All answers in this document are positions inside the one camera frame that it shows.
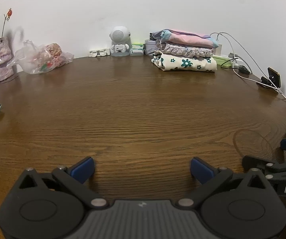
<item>black cable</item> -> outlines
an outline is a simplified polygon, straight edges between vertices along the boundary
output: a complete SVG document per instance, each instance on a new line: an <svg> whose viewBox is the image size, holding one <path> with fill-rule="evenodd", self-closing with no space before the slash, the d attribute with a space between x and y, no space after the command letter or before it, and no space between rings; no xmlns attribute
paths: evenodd
<svg viewBox="0 0 286 239"><path fill-rule="evenodd" d="M225 61L224 63L222 63L221 68L223 68L223 69L238 69L238 68L231 68L231 67L228 67L228 68L222 67L222 66L223 66L224 64L226 64L227 62L232 61L232 60L235 60L235 59L238 59L238 57L232 58L232 59L230 59L230 60Z"/></svg>

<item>astronaut figurine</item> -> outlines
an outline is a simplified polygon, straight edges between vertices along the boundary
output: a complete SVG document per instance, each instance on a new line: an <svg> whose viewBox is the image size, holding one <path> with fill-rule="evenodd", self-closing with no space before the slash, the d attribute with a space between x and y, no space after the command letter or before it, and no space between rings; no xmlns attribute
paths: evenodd
<svg viewBox="0 0 286 239"><path fill-rule="evenodd" d="M131 36L130 31L123 26L117 26L113 28L110 33L110 38L113 41L111 46L111 56L113 57L123 57L130 54L130 46L126 44Z"/></svg>

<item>green flower print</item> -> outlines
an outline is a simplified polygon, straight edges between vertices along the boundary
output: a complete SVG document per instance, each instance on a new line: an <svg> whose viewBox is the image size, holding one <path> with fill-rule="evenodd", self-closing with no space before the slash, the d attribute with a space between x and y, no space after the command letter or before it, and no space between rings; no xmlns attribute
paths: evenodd
<svg viewBox="0 0 286 239"><path fill-rule="evenodd" d="M191 67L193 63L191 63L188 59L184 60L182 59L182 67L186 68L186 67Z"/></svg>

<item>blue gripper pad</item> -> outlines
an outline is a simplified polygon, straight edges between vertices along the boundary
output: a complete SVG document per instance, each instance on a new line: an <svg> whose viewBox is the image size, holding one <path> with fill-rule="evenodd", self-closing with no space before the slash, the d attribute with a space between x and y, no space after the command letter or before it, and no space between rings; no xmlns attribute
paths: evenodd
<svg viewBox="0 0 286 239"><path fill-rule="evenodd" d="M212 167L200 158L194 157L190 162L190 173L201 184L204 184L213 178L218 173L218 171L216 168Z"/></svg>
<svg viewBox="0 0 286 239"><path fill-rule="evenodd" d="M94 174L94 171L95 164L92 157L87 157L69 168L70 176L80 183L84 183L90 178Z"/></svg>

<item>wood grain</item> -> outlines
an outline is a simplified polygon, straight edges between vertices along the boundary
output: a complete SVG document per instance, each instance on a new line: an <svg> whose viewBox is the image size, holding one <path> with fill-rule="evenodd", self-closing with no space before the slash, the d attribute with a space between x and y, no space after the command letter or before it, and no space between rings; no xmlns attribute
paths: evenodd
<svg viewBox="0 0 286 239"><path fill-rule="evenodd" d="M108 199L190 191L189 162L242 172L241 156L279 156L286 102L231 70L163 72L150 58L81 58L0 84L0 204L26 167L50 172L85 156ZM281 238L286 238L286 230Z"/></svg>

